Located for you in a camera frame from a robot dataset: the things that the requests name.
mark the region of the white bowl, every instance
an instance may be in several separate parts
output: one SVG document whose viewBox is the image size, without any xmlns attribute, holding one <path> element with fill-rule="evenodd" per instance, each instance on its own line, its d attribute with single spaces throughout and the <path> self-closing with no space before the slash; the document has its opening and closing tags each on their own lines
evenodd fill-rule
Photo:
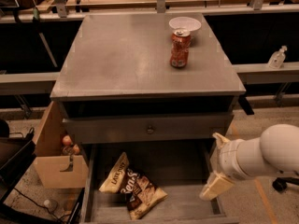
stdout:
<svg viewBox="0 0 299 224">
<path fill-rule="evenodd" d="M 191 36 L 195 36 L 202 26 L 197 19 L 188 17 L 177 17 L 169 21 L 169 26 L 175 30 L 177 28 L 185 28 L 190 31 Z"/>
</svg>

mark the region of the black wheel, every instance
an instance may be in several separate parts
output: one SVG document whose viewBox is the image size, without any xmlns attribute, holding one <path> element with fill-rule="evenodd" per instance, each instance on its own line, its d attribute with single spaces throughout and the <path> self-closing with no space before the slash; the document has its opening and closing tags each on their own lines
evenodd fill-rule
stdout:
<svg viewBox="0 0 299 224">
<path fill-rule="evenodd" d="M 9 137 L 9 126 L 3 119 L 0 119 L 0 137 Z"/>
<path fill-rule="evenodd" d="M 278 178 L 272 183 L 272 187 L 276 191 L 281 192 L 281 191 L 285 190 L 288 187 L 288 185 L 284 180 L 281 180 Z"/>
</svg>

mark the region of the can top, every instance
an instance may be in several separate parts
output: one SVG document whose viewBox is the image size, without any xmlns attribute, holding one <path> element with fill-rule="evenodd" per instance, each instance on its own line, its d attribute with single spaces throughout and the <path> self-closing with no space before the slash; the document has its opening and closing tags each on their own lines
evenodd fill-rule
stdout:
<svg viewBox="0 0 299 224">
<path fill-rule="evenodd" d="M 187 30 L 186 28 L 177 28 L 176 30 L 174 30 L 174 34 L 177 36 L 186 37 L 190 35 L 190 31 Z"/>
</svg>

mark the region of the gray table surface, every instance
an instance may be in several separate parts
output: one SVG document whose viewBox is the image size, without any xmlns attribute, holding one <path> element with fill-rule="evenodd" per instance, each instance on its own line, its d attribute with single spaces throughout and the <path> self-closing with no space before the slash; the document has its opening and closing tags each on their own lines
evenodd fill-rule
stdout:
<svg viewBox="0 0 299 224">
<path fill-rule="evenodd" d="M 169 21 L 192 17 L 202 27 L 186 67 L 170 65 Z M 200 13 L 87 16 L 52 90 L 52 100 L 238 95 L 245 88 Z"/>
</svg>

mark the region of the drawer knob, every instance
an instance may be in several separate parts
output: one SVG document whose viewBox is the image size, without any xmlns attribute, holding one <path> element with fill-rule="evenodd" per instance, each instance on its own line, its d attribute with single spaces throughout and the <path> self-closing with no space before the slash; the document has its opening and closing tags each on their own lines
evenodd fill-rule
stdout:
<svg viewBox="0 0 299 224">
<path fill-rule="evenodd" d="M 155 132 L 155 129 L 150 125 L 148 126 L 147 132 L 148 134 L 153 134 Z"/>
</svg>

